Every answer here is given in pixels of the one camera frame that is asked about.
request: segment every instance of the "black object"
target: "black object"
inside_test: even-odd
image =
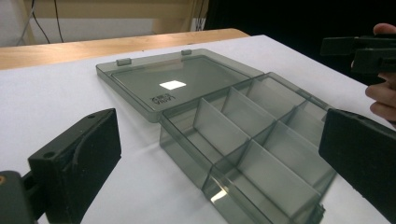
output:
[[[329,109],[319,155],[396,223],[396,132],[364,116]]]
[[[396,72],[396,34],[323,38],[320,54],[354,54],[353,73],[377,76],[380,72]]]
[[[382,78],[352,73],[352,55],[320,56],[323,38],[371,35],[380,22],[396,24],[396,1],[210,0],[205,30],[235,28],[248,35],[266,35],[303,55],[365,85]]]
[[[0,172],[0,221],[80,223],[120,153],[114,108],[81,119],[29,157],[24,177]]]

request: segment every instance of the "wooden surface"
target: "wooden surface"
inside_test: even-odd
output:
[[[247,36],[236,29],[221,29],[0,48],[0,69],[63,63],[131,51],[168,48]]]

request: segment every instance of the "plastic storage box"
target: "plastic storage box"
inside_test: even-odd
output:
[[[206,49],[97,65],[229,223],[319,223],[336,172],[318,154],[329,105]]]

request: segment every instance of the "cable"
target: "cable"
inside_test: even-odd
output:
[[[34,7],[34,5],[35,5],[35,0],[32,1],[32,8]],[[35,17],[35,12],[34,11],[33,11],[33,18],[35,18],[35,23],[37,23],[38,28],[40,28],[40,30],[43,33],[44,37],[46,37],[47,42],[50,44],[50,40],[47,37],[46,33],[44,32],[43,28],[41,28],[40,24],[38,23],[37,18]]]
[[[56,0],[53,0],[53,3],[55,4],[55,13],[56,13],[56,21],[58,22],[59,36],[61,37],[62,43],[64,43],[64,38],[62,37],[62,32],[61,32],[61,26],[59,25],[58,7],[56,6]]]
[[[21,41],[23,40],[23,37],[24,37],[24,34],[25,34],[25,32],[26,32],[27,26],[29,25],[30,19],[32,18],[34,11],[35,11],[35,1],[32,2],[32,8],[30,9],[29,16],[27,17],[27,21],[26,21],[26,23],[25,23],[25,25],[24,25],[24,27],[23,27],[23,32],[22,32],[22,34],[21,34],[20,39],[19,39],[18,42],[17,42],[17,46],[18,46],[18,45],[21,43]]]
[[[204,2],[205,0],[202,0],[201,2],[201,8],[199,10],[199,14],[198,14],[198,18],[195,22],[195,31],[202,31],[203,30],[203,22],[204,22],[204,18],[201,18],[201,14],[202,14],[202,9],[204,8]]]

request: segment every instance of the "black clamp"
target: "black clamp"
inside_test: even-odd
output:
[[[323,38],[322,56],[355,54],[351,72],[364,75],[396,72],[396,34]]]
[[[120,154],[116,109],[86,116],[30,156],[26,175],[0,171],[0,222],[80,223]]]

